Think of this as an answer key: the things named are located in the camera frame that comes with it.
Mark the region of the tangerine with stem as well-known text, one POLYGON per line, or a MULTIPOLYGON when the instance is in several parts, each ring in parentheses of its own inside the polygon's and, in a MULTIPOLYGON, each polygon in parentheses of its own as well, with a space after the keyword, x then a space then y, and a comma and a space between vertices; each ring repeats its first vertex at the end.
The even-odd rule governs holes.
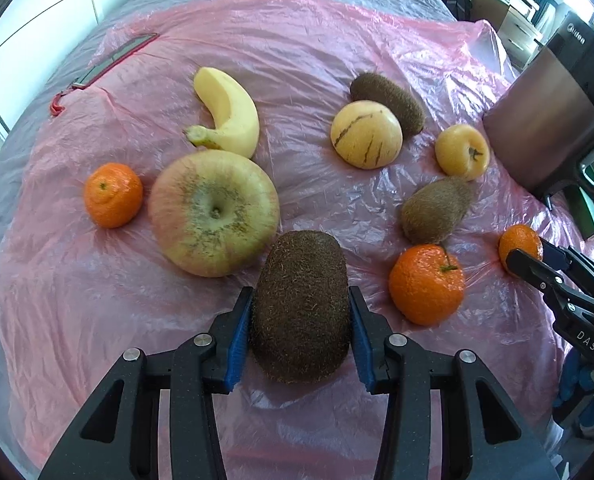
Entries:
POLYGON ((433 326, 457 312, 465 298, 460 263, 440 245, 424 244, 401 252, 390 270, 388 291, 411 323, 433 326))

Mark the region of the brown kiwi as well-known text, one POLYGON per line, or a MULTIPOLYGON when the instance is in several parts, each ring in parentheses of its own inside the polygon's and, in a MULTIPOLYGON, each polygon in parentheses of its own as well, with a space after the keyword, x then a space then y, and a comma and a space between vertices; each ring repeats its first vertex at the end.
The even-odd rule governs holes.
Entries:
POLYGON ((440 244, 460 224, 474 200, 471 185, 446 177, 419 188, 400 208, 404 237, 414 245, 440 244))
POLYGON ((350 336, 343 249, 321 231, 282 234, 251 305, 248 342, 255 359, 277 382, 318 382, 343 364, 350 336))

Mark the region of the small yellow apple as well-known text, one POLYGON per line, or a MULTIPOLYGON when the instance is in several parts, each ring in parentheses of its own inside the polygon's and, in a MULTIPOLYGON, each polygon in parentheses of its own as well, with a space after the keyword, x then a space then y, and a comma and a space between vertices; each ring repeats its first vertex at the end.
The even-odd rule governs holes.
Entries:
POLYGON ((469 125, 453 125, 437 136, 435 156, 449 177, 473 181, 488 169, 490 150, 485 137, 469 125))

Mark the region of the large green-red apple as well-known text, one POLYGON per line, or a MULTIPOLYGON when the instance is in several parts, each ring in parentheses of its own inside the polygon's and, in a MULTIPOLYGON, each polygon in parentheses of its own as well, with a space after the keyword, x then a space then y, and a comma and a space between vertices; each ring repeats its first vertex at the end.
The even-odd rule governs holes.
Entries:
POLYGON ((171 162, 147 204, 155 240, 172 263, 202 278, 222 278, 263 253, 280 223, 280 202, 265 170, 226 151, 171 162))

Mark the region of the small orange tangerine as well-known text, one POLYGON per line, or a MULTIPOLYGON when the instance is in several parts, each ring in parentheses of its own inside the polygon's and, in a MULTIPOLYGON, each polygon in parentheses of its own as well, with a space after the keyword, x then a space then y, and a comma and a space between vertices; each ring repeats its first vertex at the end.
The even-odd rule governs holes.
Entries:
POLYGON ((83 190, 88 215, 103 229, 117 229, 129 223, 140 211, 143 195, 140 177, 119 162, 98 167, 83 190))

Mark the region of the dark kiwi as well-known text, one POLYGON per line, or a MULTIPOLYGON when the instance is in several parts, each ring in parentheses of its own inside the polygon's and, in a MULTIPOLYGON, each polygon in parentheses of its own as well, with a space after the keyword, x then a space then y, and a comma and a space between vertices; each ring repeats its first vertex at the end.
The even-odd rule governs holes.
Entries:
POLYGON ((404 139, 421 133, 424 128, 423 107, 408 90, 377 73, 362 73, 349 87, 352 101, 374 101, 386 106, 399 122, 404 139))

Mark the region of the steel black kettle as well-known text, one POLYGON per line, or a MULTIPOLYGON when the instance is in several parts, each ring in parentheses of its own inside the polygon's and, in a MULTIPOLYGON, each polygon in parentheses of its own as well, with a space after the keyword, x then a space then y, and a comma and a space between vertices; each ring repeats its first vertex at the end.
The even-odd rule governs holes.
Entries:
POLYGON ((584 161, 594 151, 594 30, 568 14, 506 93, 483 114, 492 151, 532 195, 577 185, 594 203, 584 161))

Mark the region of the wooden drawer cabinet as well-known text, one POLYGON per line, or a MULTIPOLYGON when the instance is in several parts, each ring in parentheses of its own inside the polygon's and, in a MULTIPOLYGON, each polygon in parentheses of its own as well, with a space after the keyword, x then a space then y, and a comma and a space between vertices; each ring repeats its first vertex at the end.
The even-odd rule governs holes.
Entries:
POLYGON ((502 0, 472 0, 471 18, 487 21, 501 39, 511 63, 524 70, 541 44, 542 35, 527 18, 502 0))

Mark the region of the striped yellow pepino melon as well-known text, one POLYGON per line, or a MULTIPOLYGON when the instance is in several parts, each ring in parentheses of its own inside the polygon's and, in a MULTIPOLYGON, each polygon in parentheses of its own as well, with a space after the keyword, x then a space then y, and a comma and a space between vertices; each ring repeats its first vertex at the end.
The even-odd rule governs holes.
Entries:
POLYGON ((329 140, 349 165, 372 170, 391 164, 399 156, 403 135, 389 108, 363 100, 351 102, 337 113, 329 140))

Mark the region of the pink plastic sheet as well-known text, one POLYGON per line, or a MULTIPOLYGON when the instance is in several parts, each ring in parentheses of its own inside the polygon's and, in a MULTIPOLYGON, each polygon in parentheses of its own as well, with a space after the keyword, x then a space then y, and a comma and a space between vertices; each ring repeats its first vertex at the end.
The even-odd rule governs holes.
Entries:
POLYGON ((189 154, 185 126, 205 110, 191 79, 215 66, 257 104, 257 164, 281 202, 282 231, 321 230, 343 247, 349 280, 370 307, 422 346, 472 348, 523 416, 541 429, 550 415, 566 350, 535 289, 506 274, 499 235, 528 223, 554 243, 574 242, 572 220, 550 214, 493 162, 447 247, 466 276, 466 296, 448 321, 418 330, 393 307, 391 266, 405 242, 397 212, 440 171, 435 136, 478 122, 506 91, 475 58, 486 25, 403 18, 335 0, 198 0, 138 12, 93 41, 108 51, 154 29, 158 38, 93 87, 70 93, 65 110, 27 114, 0 156, 0 341, 10 385, 12 434, 42 466, 85 398, 126 348, 171 349, 208 327, 251 266, 227 278, 195 278, 160 252, 146 214, 103 231, 85 213, 85 179, 106 162, 132 167, 145 184, 189 154), (393 164, 345 164, 329 124, 355 74, 375 70, 410 87, 426 107, 424 131, 393 164))

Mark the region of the yellow banana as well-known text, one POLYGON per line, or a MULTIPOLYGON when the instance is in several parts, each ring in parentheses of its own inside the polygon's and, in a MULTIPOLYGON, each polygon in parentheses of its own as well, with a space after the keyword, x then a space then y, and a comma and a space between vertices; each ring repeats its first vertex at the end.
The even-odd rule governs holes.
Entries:
POLYGON ((214 67, 201 67, 195 74, 193 87, 215 126, 186 127, 186 140, 200 148, 253 157, 260 126, 257 107, 248 92, 232 76, 214 67))

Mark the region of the smartphone with red case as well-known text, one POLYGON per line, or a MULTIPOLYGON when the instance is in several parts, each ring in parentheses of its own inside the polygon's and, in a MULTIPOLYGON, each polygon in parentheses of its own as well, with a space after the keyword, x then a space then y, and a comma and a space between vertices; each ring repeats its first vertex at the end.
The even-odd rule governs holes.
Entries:
POLYGON ((50 101, 50 106, 48 107, 50 110, 50 116, 58 117, 66 109, 64 105, 60 104, 62 98, 65 98, 65 96, 68 96, 68 94, 73 91, 88 89, 88 87, 94 84, 94 82, 98 81, 99 78, 102 78, 106 73, 112 70, 114 66, 117 66, 126 58, 129 58, 131 55, 134 55, 134 53, 142 50, 148 44, 151 44, 153 41, 155 41, 158 37, 159 35, 155 32, 137 36, 126 42, 123 46, 112 51, 111 54, 108 54, 106 58, 103 58, 102 61, 97 62, 91 67, 88 67, 81 75, 74 78, 72 83, 65 90, 55 94, 52 101, 50 101))

